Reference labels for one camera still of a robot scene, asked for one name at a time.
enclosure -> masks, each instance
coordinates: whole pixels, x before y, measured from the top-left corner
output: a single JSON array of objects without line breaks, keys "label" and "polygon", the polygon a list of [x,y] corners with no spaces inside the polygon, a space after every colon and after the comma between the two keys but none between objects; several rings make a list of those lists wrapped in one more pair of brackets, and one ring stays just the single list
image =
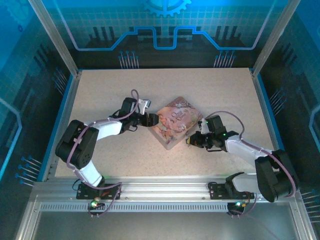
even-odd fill
[{"label": "enclosure", "polygon": [[[319,12],[319,0],[1,1],[1,239],[317,239]],[[231,218],[235,200],[210,199],[208,183],[252,164],[185,141],[166,150],[139,127],[96,143],[98,171],[123,186],[91,219],[55,149],[70,121],[110,116],[131,89],[148,113],[182,96],[204,117],[236,114],[246,139],[288,153],[299,190],[257,194]]]}]

book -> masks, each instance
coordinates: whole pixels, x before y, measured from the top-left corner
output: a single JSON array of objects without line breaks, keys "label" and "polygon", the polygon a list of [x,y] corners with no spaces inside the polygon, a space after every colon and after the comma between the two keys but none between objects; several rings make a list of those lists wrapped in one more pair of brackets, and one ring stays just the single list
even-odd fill
[{"label": "book", "polygon": [[182,96],[167,104],[156,113],[159,123],[149,130],[159,142],[170,150],[186,138],[188,131],[193,131],[203,116]]}]

gear logo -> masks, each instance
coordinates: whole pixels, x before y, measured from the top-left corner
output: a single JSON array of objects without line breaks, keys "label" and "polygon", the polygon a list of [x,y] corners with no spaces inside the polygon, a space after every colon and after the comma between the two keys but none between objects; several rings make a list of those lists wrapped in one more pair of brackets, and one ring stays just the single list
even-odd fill
[{"label": "gear logo", "polygon": [[0,6],[6,7],[11,17],[20,25],[29,17],[28,0],[0,0]]},{"label": "gear logo", "polygon": [[166,18],[168,15],[173,17],[174,14],[180,14],[180,10],[185,10],[186,5],[191,4],[191,0],[142,0],[141,3],[150,14]]}]

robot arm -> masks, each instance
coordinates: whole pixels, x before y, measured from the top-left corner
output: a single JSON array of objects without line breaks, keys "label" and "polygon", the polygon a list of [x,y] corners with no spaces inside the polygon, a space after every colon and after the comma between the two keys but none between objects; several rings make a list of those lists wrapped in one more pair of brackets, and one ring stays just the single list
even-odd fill
[{"label": "robot arm", "polygon": [[238,192],[261,193],[269,202],[278,200],[281,196],[293,192],[293,185],[283,169],[270,155],[275,157],[287,169],[298,188],[298,177],[288,155],[283,150],[271,151],[253,143],[249,143],[235,131],[227,131],[221,118],[214,115],[202,119],[199,123],[201,132],[197,131],[190,136],[186,143],[199,148],[206,148],[208,152],[225,151],[235,154],[251,164],[256,169],[256,174],[239,172],[226,179],[225,187],[230,197]]},{"label": "robot arm", "polygon": [[[73,166],[73,172],[89,186],[101,187],[104,185],[105,179],[97,171],[92,162],[92,156],[95,149],[96,142],[100,139],[112,135],[122,134],[130,127],[137,128],[138,126],[151,127],[159,122],[159,117],[156,114],[147,114],[145,109],[150,107],[151,101],[148,99],[138,100],[138,112],[134,112],[127,118],[117,120],[130,113],[137,104],[137,100],[127,97],[118,115],[110,116],[106,121],[95,123],[89,127],[82,136],[81,141],[76,146],[76,149],[71,157],[70,165]],[[89,123],[83,123],[78,120],[70,122],[60,142],[58,143],[55,154],[60,157],[65,163],[68,156],[83,129]]]}]

work surface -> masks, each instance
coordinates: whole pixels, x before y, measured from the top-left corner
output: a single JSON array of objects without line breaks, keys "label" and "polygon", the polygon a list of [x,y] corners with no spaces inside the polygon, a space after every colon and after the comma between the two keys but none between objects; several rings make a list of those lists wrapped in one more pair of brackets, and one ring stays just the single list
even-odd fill
[{"label": "work surface", "polygon": [[[77,89],[70,121],[105,119],[121,108],[131,89],[150,99],[155,113],[182,96],[203,116],[224,110],[236,114],[245,125],[243,137],[273,149],[267,125],[248,68],[84,70]],[[241,132],[232,116],[222,113],[227,131]],[[110,136],[96,143],[92,158],[104,176],[207,176],[231,175],[253,166],[226,152],[207,152],[185,141],[166,150],[146,128]],[[61,160],[57,177],[74,176]]]}]

